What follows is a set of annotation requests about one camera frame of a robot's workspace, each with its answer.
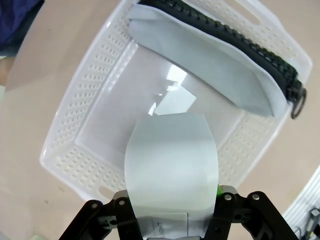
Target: black zipper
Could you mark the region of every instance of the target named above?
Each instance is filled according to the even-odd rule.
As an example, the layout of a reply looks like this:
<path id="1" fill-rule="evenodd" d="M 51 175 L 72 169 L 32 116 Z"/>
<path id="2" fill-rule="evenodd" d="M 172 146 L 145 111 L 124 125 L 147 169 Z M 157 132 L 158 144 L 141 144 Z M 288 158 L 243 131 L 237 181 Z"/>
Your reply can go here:
<path id="1" fill-rule="evenodd" d="M 306 102 L 307 90 L 298 80 L 296 69 L 280 56 L 254 43 L 228 25 L 203 15 L 181 0 L 141 0 L 139 4 L 157 8 L 241 50 L 273 77 L 285 98 L 293 103 L 291 118 L 295 119 L 301 113 Z"/>

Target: table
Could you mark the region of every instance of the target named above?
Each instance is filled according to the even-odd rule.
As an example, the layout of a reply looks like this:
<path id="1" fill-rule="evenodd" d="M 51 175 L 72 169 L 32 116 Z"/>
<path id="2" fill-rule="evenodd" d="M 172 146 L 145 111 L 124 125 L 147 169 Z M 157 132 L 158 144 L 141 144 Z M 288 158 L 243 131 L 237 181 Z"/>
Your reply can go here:
<path id="1" fill-rule="evenodd" d="M 39 157 L 78 64 L 117 2 L 46 1 L 23 42 L 0 106 L 0 231 L 12 240 L 27 240 L 33 233 L 56 240 L 84 204 L 41 167 Z M 238 189 L 243 196 L 264 191 L 283 212 L 319 165 L 320 4 L 318 0 L 263 3 L 279 17 L 314 65 L 301 116 L 286 122 Z M 249 239 L 239 227 L 231 230 L 229 239 Z"/>

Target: dark blue cloth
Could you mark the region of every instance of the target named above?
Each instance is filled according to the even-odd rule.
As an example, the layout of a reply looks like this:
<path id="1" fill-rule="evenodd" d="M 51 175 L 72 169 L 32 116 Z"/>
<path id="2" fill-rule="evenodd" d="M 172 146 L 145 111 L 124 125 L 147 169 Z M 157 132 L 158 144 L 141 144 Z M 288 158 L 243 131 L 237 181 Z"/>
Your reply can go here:
<path id="1" fill-rule="evenodd" d="M 44 0 L 0 0 L 0 56 L 17 54 Z"/>

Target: white device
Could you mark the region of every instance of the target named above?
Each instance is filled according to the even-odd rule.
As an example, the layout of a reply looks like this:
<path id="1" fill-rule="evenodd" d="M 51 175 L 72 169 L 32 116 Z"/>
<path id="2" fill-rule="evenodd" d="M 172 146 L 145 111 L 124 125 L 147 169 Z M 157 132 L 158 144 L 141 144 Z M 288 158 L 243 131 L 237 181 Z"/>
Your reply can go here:
<path id="1" fill-rule="evenodd" d="M 124 172 L 144 239 L 204 237 L 217 197 L 218 155 L 202 114 L 138 121 Z"/>

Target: white plastic basket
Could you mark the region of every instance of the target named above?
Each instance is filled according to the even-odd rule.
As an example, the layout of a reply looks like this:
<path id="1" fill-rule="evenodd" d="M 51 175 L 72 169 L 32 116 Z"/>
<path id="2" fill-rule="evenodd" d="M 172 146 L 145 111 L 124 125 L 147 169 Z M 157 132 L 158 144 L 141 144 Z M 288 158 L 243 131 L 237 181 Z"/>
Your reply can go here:
<path id="1" fill-rule="evenodd" d="M 152 101 L 164 98 L 154 93 L 168 87 L 163 81 L 172 65 L 138 47 L 127 33 L 126 14 L 134 2 L 123 0 L 97 34 L 63 97 L 40 156 L 45 169 L 85 200 L 108 201 L 126 188 L 124 154 L 135 120 L 148 114 Z M 223 0 L 185 2 L 283 57 L 302 82 L 308 79 L 310 58 L 259 1 L 238 0 L 259 18 L 259 25 Z M 205 114 L 216 140 L 219 180 L 236 187 L 268 148 L 289 108 L 277 119 L 253 115 L 196 77 L 186 77 L 187 86 L 182 86 L 200 101 L 189 111 Z"/>

